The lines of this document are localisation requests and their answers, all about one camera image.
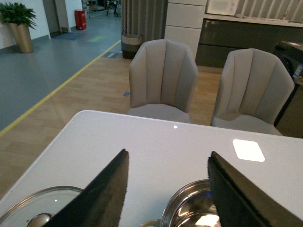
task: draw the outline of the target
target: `glass lid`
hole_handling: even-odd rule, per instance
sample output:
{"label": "glass lid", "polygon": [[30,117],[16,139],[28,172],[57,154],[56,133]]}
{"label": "glass lid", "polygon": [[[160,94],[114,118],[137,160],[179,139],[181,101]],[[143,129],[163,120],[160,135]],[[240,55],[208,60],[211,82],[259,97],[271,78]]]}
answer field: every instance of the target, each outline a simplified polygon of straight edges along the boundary
{"label": "glass lid", "polygon": [[82,191],[77,187],[57,186],[36,192],[11,207],[0,218],[0,227],[42,226]]}

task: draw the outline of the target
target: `gray floor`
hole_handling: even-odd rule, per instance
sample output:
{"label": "gray floor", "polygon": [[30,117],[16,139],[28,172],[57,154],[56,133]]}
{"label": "gray floor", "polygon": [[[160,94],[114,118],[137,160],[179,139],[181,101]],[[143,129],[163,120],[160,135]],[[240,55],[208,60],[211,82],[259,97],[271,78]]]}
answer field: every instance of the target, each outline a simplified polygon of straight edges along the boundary
{"label": "gray floor", "polygon": [[0,131],[120,40],[121,18],[102,11],[86,21],[87,29],[72,30],[77,40],[40,38],[33,53],[0,54]]}

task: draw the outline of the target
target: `chair seat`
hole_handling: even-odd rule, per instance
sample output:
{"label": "chair seat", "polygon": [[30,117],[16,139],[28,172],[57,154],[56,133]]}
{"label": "chair seat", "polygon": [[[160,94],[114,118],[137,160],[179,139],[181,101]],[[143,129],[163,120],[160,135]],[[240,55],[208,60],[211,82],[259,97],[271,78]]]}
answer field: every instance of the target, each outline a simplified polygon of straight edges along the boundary
{"label": "chair seat", "polygon": [[242,115],[240,113],[225,113],[214,117],[212,126],[282,136],[272,124],[268,124],[259,118]]}
{"label": "chair seat", "polygon": [[131,108],[127,114],[174,122],[191,123],[188,113],[185,113],[173,106],[164,104],[147,104],[137,108]]}

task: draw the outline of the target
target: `chair backrest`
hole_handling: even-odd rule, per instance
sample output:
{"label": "chair backrest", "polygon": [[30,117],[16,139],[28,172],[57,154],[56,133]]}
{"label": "chair backrest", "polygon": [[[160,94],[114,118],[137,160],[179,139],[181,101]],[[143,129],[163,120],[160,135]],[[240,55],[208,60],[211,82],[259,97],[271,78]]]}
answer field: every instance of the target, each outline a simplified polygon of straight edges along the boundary
{"label": "chair backrest", "polygon": [[188,113],[197,79],[187,45],[165,39],[145,42],[129,68],[130,106],[166,104]]}
{"label": "chair backrest", "polygon": [[273,124],[294,89],[275,55],[244,49],[229,53],[221,75],[214,116],[241,113]]}

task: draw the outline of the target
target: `dark gray cabinet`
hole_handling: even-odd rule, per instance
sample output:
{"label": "dark gray cabinet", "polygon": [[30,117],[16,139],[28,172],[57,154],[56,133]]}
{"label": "dark gray cabinet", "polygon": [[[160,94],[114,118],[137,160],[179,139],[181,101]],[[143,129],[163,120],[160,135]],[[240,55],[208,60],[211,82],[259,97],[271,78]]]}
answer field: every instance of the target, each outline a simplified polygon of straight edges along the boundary
{"label": "dark gray cabinet", "polygon": [[303,27],[204,19],[196,63],[223,68],[230,51],[256,48],[273,53],[280,41],[303,42]]}

